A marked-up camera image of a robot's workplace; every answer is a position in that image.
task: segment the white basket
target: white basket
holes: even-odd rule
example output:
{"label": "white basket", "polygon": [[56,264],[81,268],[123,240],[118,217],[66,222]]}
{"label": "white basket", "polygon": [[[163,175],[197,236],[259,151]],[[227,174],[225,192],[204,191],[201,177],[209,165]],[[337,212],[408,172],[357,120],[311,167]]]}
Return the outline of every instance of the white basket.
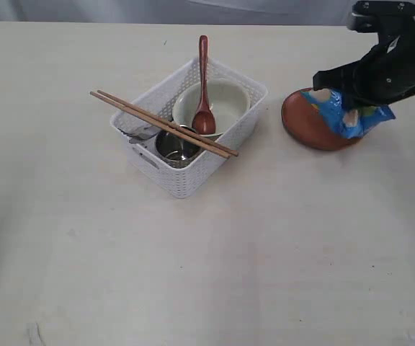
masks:
{"label": "white basket", "polygon": [[[186,88],[200,80],[199,66],[198,57],[193,58],[160,84],[133,101],[133,104],[156,113],[160,117],[170,119],[172,107],[177,97]],[[251,98],[249,110],[217,139],[217,142],[224,146],[238,149],[254,130],[259,118],[259,106],[268,94],[267,88],[212,59],[207,61],[207,78],[230,79],[241,84],[249,93]],[[203,151],[187,167],[175,169],[157,156],[154,144],[155,137],[144,143],[129,144],[128,137],[118,130],[119,128],[130,132],[143,125],[142,120],[119,111],[112,116],[110,123],[124,138],[130,163],[176,198],[190,196],[225,161],[218,155]]]}

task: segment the stainless steel cup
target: stainless steel cup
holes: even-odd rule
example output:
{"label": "stainless steel cup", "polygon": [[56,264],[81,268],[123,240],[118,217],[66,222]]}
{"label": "stainless steel cup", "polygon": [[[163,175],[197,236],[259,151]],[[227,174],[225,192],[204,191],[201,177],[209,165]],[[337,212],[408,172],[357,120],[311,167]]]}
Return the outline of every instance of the stainless steel cup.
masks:
{"label": "stainless steel cup", "polygon": [[[181,125],[192,132],[196,131],[188,126]],[[159,157],[169,166],[184,168],[188,166],[200,154],[201,148],[190,142],[162,130],[158,133],[155,141],[156,151]]]}

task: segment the chopstick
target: chopstick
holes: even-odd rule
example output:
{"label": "chopstick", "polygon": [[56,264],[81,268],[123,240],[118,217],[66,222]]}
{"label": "chopstick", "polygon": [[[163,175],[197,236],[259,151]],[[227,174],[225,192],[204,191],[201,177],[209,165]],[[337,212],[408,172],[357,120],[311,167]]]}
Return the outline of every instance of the chopstick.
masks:
{"label": "chopstick", "polygon": [[214,146],[216,148],[219,148],[220,150],[226,151],[227,153],[229,153],[230,155],[234,155],[234,156],[238,156],[238,152],[236,150],[230,149],[226,146],[223,146],[222,144],[219,144],[215,141],[211,141],[210,139],[206,138],[206,137],[202,137],[200,135],[198,135],[197,133],[193,133],[190,130],[187,130],[186,128],[182,128],[180,126],[178,126],[176,123],[172,123],[162,117],[159,117],[158,115],[154,115],[142,108],[140,108],[139,106],[133,105],[132,103],[126,102],[123,99],[119,99],[116,96],[113,96],[111,94],[108,94],[106,92],[103,92],[102,90],[97,90],[97,93],[108,97],[109,99],[112,99],[113,101],[116,101],[122,105],[125,105],[126,107],[129,107],[132,110],[136,110],[137,112],[143,113],[144,115],[147,115],[149,117],[151,117],[154,120],[159,121],[160,123],[163,123],[164,125],[168,125],[170,128],[173,128],[175,130],[178,130],[179,132],[182,132],[184,134],[186,134],[187,136],[196,138],[199,141],[202,141],[203,143],[206,143],[210,146]]}
{"label": "chopstick", "polygon": [[190,143],[193,143],[196,146],[200,146],[201,148],[210,151],[211,153],[217,154],[219,156],[222,156],[224,159],[228,159],[230,157],[230,154],[222,149],[216,148],[214,146],[211,146],[210,144],[206,144],[205,142],[202,142],[195,137],[190,137],[186,135],[185,133],[178,131],[176,129],[173,129],[169,127],[168,125],[160,122],[159,120],[155,120],[152,117],[147,116],[146,114],[139,112],[137,110],[133,110],[132,108],[126,107],[112,99],[107,99],[106,97],[97,94],[96,92],[90,92],[90,95],[96,97],[97,99],[101,99],[102,101],[108,103],[109,105],[115,106],[116,108],[122,110],[123,112],[129,113],[131,115],[134,115],[135,117],[138,117],[139,119],[146,121],[147,123],[150,123],[152,125],[155,125],[157,128],[160,128],[162,130],[165,130],[169,133],[172,133],[173,135],[182,138]]}

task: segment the ceramic bowl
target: ceramic bowl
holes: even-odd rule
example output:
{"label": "ceramic bowl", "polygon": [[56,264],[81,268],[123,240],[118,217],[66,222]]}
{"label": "ceramic bowl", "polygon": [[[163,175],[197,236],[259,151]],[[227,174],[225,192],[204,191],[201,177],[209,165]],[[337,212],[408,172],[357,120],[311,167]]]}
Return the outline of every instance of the ceramic bowl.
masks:
{"label": "ceramic bowl", "polygon": [[[174,122],[191,127],[200,101],[200,83],[182,92],[172,109]],[[251,106],[247,91],[228,79],[207,81],[209,108],[215,118],[215,133],[203,137],[218,137],[226,132]]]}

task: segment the white table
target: white table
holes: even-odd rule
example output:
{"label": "white table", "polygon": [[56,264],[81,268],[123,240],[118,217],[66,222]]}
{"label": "white table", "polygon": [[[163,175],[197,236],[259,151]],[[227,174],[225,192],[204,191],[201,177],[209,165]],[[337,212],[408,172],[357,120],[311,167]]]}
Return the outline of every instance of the white table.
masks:
{"label": "white table", "polygon": [[[269,88],[240,157],[176,200],[114,110],[197,54]],[[0,345],[403,345],[415,330],[415,98],[323,154],[280,106],[374,35],[343,27],[0,23]]]}

